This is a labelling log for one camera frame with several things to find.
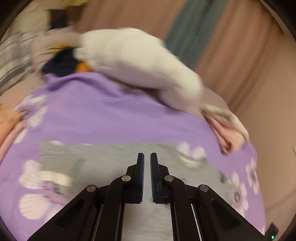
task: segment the metal bolt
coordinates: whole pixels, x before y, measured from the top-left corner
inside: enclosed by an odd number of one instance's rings
[[[94,185],[90,185],[90,186],[88,186],[88,187],[86,188],[86,190],[87,190],[88,192],[94,192],[94,191],[96,190],[96,186],[94,186]]]
[[[207,192],[209,190],[209,187],[207,185],[201,185],[200,190],[203,192]]]
[[[124,182],[128,182],[128,181],[131,180],[131,177],[130,177],[130,176],[123,176],[123,177],[122,177],[122,180],[123,180]]]
[[[174,177],[171,175],[167,175],[167,176],[165,176],[165,180],[168,182],[171,182],[172,180],[174,180]]]

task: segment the brown curtain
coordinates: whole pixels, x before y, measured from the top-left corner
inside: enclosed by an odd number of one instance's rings
[[[281,34],[259,0],[228,0],[195,71],[235,112],[276,53]]]
[[[78,32],[134,27],[164,39],[186,0],[92,0]],[[259,0],[228,0],[195,71],[235,112],[258,82],[282,34]]]
[[[132,27],[164,39],[186,0],[92,0],[76,30]]]

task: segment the mattress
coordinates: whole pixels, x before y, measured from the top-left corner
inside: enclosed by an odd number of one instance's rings
[[[46,78],[22,103],[32,110],[28,127],[0,165],[0,216],[16,240],[27,240],[69,201],[54,183],[39,178],[40,140],[57,145],[165,142],[189,156],[200,153],[236,187],[232,206],[263,232],[262,195],[259,184],[250,183],[257,162],[250,143],[223,155],[205,120],[166,107],[143,91],[119,87],[98,73]],[[157,240],[157,234],[151,238]]]

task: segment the white pillow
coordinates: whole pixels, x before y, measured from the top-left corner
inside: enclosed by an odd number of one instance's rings
[[[200,77],[162,40],[135,28],[94,30],[78,37],[74,56],[94,71],[124,83],[160,90],[161,100],[187,110],[202,94]]]

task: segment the striped fabric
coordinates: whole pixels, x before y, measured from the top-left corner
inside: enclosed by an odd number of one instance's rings
[[[72,27],[16,33],[0,45],[0,95],[32,73],[31,46],[38,36],[72,32]]]

